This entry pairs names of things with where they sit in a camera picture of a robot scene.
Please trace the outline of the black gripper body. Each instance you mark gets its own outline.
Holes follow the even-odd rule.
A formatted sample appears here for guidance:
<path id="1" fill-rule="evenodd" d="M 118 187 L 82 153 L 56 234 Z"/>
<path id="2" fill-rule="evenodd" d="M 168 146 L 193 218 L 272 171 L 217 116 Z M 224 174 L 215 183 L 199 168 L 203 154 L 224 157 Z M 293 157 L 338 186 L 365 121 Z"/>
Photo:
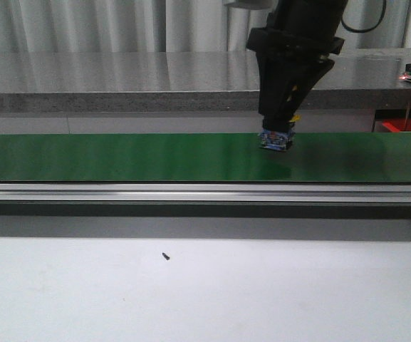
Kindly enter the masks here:
<path id="1" fill-rule="evenodd" d="M 261 28 L 252 28 L 246 47 L 273 59 L 327 59 L 340 54 L 344 40 L 336 31 L 344 1 L 280 1 Z"/>

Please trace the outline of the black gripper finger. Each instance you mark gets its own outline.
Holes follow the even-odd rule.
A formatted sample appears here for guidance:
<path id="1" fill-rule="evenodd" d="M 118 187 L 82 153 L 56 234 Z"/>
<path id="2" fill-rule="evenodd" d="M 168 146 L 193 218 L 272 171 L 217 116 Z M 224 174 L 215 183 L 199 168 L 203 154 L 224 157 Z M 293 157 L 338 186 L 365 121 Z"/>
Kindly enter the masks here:
<path id="1" fill-rule="evenodd" d="M 296 83 L 297 62 L 282 55 L 257 52 L 259 67 L 259 113 L 265 123 L 290 123 L 295 110 L 288 109 L 288 98 Z"/>
<path id="2" fill-rule="evenodd" d="M 331 59 L 315 62 L 306 66 L 303 71 L 295 74 L 295 80 L 291 81 L 291 85 L 288 87 L 289 94 L 283 106 L 284 121 L 292 120 L 314 85 L 333 68 L 334 64 L 335 61 Z"/>

